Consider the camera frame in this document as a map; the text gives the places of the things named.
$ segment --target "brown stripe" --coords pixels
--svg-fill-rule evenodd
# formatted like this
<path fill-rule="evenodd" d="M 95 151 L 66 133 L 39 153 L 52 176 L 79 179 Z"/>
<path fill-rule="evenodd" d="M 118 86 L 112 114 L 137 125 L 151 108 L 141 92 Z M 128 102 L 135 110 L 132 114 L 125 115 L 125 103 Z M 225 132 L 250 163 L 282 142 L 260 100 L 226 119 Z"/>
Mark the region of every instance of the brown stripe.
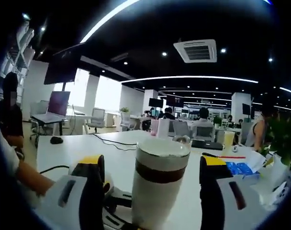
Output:
<path fill-rule="evenodd" d="M 175 182 L 181 179 L 184 175 L 186 167 L 176 170 L 176 171 L 159 171 L 155 169 L 150 169 L 136 160 L 136 171 L 138 174 L 147 181 L 158 183 L 158 184 L 167 184 L 170 182 Z"/>

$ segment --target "cable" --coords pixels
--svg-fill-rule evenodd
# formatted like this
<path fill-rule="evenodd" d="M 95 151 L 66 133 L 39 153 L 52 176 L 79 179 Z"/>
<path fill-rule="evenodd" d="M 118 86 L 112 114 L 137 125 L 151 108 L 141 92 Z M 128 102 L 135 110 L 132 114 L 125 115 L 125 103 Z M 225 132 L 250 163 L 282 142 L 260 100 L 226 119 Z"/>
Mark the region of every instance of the cable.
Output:
<path fill-rule="evenodd" d="M 43 174 L 45 172 L 48 172 L 48 171 L 51 171 L 53 169 L 57 169 L 57 168 L 67 168 L 69 169 L 69 166 L 66 166 L 66 165 L 58 165 L 58 166 L 54 166 L 52 168 L 49 168 L 49 169 L 46 169 L 46 170 L 43 170 L 42 172 L 40 172 L 40 174 Z"/>
<path fill-rule="evenodd" d="M 101 139 L 102 141 L 109 141 L 109 142 L 113 142 L 113 143 L 121 144 L 121 145 L 130 145 L 130 146 L 137 145 L 137 144 L 126 144 L 126 143 L 121 143 L 121 142 L 117 142 L 117 141 L 113 141 L 113 140 L 106 140 L 106 139 L 103 139 L 103 138 L 99 137 L 99 136 L 96 135 L 95 133 L 92 133 L 92 135 L 96 136 L 97 138 Z"/>
<path fill-rule="evenodd" d="M 136 150 L 136 149 L 121 149 L 121 148 L 119 148 L 118 146 L 116 146 L 116 145 L 114 145 L 114 144 L 108 144 L 108 143 L 106 143 L 105 141 L 110 141 L 110 142 L 114 142 L 114 143 L 117 143 L 117 144 L 121 144 L 121 145 L 128 145 L 128 146 L 133 146 L 133 145 L 136 145 L 136 144 L 125 144 L 125 143 L 121 143 L 121 142 L 117 142 L 117 141 L 112 141 L 112 140 L 105 140 L 105 139 L 102 139 L 101 137 L 99 137 L 99 136 L 97 136 L 97 135 L 95 135 L 94 133 L 92 133 L 92 135 L 94 135 L 94 136 L 96 136 L 97 138 L 99 138 L 105 145 L 113 145 L 113 146 L 115 146 L 116 147 L 116 149 L 118 149 L 118 150 L 122 150 L 122 151 L 130 151 L 130 150 Z"/>

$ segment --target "white column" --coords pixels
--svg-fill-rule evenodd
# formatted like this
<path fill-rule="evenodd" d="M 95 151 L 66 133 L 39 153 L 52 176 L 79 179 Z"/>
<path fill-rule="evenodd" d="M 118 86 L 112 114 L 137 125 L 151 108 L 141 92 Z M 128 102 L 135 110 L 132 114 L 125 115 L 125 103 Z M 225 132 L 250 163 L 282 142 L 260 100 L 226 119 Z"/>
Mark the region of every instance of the white column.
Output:
<path fill-rule="evenodd" d="M 239 119 L 248 118 L 248 115 L 243 115 L 242 104 L 251 106 L 251 95 L 247 93 L 235 92 L 232 96 L 232 117 L 233 122 L 238 123 Z"/>
<path fill-rule="evenodd" d="M 158 92 L 155 90 L 145 90 L 145 96 L 144 96 L 144 105 L 142 107 L 142 112 L 144 112 L 145 110 L 150 110 L 150 106 L 149 106 L 149 100 L 150 98 L 155 98 L 157 99 L 158 97 Z"/>

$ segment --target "black ceiling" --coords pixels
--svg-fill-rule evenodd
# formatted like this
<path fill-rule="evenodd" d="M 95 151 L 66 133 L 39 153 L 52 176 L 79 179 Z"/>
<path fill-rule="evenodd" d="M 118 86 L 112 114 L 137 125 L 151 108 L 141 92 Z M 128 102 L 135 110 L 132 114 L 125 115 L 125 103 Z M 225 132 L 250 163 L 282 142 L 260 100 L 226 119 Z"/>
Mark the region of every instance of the black ceiling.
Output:
<path fill-rule="evenodd" d="M 25 9 L 31 17 L 31 27 L 37 32 L 32 41 L 38 51 L 36 58 L 49 61 L 54 53 L 78 44 L 92 26 L 123 2 L 97 0 L 88 7 L 48 5 Z M 133 88 L 215 91 L 218 87 L 220 92 L 244 90 L 255 101 L 261 101 L 261 94 L 267 92 L 281 100 L 283 106 L 291 107 L 291 93 L 278 89 L 280 86 L 291 89 L 291 1 L 272 0 L 273 5 L 262 0 L 231 0 L 227 1 L 229 5 L 220 0 L 208 2 L 140 0 L 97 30 L 83 45 L 83 55 L 137 79 L 201 75 L 259 82 L 163 79 L 125 83 Z M 46 31 L 41 33 L 43 25 Z M 216 41 L 216 63 L 187 64 L 173 46 L 178 41 L 200 39 Z M 221 48 L 227 52 L 220 53 Z M 119 55 L 123 58 L 114 61 Z M 110 77 L 127 80 L 114 74 Z M 213 93 L 195 93 L 200 97 L 203 94 L 213 97 Z"/>

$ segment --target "bright window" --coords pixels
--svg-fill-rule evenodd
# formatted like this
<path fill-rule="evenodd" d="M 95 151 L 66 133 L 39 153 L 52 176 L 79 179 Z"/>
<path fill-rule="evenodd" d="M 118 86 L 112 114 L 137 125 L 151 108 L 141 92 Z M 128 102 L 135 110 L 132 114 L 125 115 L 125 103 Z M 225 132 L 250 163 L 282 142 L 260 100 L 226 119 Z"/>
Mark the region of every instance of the bright window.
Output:
<path fill-rule="evenodd" d="M 122 84 L 100 76 L 94 107 L 108 111 L 119 111 Z"/>
<path fill-rule="evenodd" d="M 86 89 L 89 79 L 89 72 L 78 69 L 74 82 L 67 82 L 65 91 L 70 91 L 69 105 L 84 107 L 86 98 Z M 54 91 L 62 91 L 63 83 L 57 83 Z"/>

